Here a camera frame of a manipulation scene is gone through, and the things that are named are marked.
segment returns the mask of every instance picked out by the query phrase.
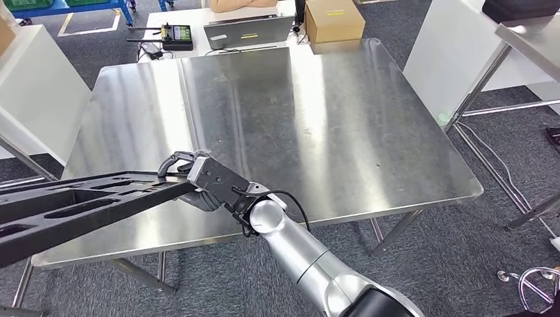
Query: blue shelf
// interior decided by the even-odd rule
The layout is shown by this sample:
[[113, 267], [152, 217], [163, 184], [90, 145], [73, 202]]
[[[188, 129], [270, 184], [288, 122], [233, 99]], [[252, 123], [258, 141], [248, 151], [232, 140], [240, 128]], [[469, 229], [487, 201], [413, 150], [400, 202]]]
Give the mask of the blue shelf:
[[12, 11], [16, 18], [44, 17], [47, 15], [64, 15], [66, 13], [97, 11], [106, 9], [121, 9], [128, 24], [132, 24], [132, 17], [128, 12], [125, 0], [111, 0], [107, 3], [96, 3], [94, 5], [77, 5], [69, 7], [65, 0], [53, 0], [53, 5], [48, 8], [28, 9]]

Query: green bin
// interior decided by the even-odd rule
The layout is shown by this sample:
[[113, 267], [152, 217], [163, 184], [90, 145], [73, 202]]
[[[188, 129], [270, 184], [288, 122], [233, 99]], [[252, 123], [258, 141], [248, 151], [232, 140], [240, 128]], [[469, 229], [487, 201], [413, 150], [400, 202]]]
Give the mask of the green bin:
[[75, 7], [77, 5], [94, 5], [96, 3], [107, 3], [110, 0], [66, 0], [66, 4], [69, 7]]
[[48, 8], [52, 6], [52, 1], [53, 0], [4, 0], [4, 4], [6, 4], [6, 7], [8, 7], [10, 11], [17, 11]]

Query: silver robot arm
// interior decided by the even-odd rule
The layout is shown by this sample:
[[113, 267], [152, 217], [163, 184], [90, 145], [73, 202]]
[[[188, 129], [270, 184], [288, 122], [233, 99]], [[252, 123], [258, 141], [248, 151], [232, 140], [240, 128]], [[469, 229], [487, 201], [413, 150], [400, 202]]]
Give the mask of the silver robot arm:
[[423, 317], [404, 295], [357, 273], [274, 200], [255, 204], [253, 228], [268, 242], [288, 276], [325, 316]]
[[309, 231], [288, 218], [286, 204], [260, 184], [249, 182], [214, 158], [175, 152], [162, 163], [164, 176], [178, 160], [180, 172], [199, 191], [179, 197], [204, 211], [221, 204], [244, 228], [260, 235], [288, 276], [328, 317], [424, 317], [404, 295], [352, 270]]

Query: person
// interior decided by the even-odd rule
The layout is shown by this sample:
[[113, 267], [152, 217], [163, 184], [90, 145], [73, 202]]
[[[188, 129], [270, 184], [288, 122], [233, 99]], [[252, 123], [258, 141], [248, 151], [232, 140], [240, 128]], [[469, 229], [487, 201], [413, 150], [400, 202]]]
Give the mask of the person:
[[242, 7], [276, 7], [277, 0], [209, 0], [209, 6], [216, 13], [237, 10]]

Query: metal table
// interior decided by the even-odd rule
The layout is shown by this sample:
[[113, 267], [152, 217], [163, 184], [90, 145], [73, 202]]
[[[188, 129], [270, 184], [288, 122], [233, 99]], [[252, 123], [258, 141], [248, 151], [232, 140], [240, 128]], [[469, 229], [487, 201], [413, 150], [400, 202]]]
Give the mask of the metal table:
[[506, 225], [508, 229], [516, 229], [528, 221], [538, 219], [540, 215], [551, 211], [554, 206], [557, 207], [560, 202], [560, 195], [555, 195], [541, 205], [532, 208], [526, 201], [519, 197], [516, 190], [498, 174], [496, 169], [461, 127], [459, 119], [464, 116], [477, 116], [481, 114], [560, 104], [560, 100], [545, 100], [527, 104], [468, 111], [473, 101], [484, 89], [484, 86], [488, 83], [512, 49], [522, 53], [552, 79], [560, 83], [560, 14], [556, 14], [552, 17], [504, 22], [496, 29], [496, 35], [502, 39], [501, 45], [495, 52], [494, 58], [490, 62], [488, 68], [480, 75], [480, 80], [467, 97], [465, 97], [452, 119], [445, 126], [445, 131], [449, 131], [451, 127], [453, 127], [459, 133], [459, 136], [481, 160], [515, 206], [523, 213], [522, 216]]
[[[419, 209], [483, 192], [373, 38], [328, 55], [295, 46], [105, 67], [63, 178], [156, 170], [173, 151], [198, 149], [249, 180], [294, 193], [312, 226], [408, 213], [378, 249]], [[224, 209], [169, 201], [32, 263], [113, 261], [240, 233]]]

